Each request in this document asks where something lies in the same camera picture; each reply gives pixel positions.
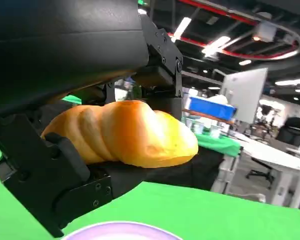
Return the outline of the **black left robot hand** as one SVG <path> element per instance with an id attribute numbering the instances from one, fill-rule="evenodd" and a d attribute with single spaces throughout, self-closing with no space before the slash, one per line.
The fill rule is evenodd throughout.
<path id="1" fill-rule="evenodd" d="M 145 171 L 88 167 L 65 137 L 42 139 L 40 108 L 68 94 L 103 106 L 134 75 L 142 98 L 181 118 L 183 57 L 135 0 L 0 0 L 0 180 L 55 238 L 135 188 Z"/>

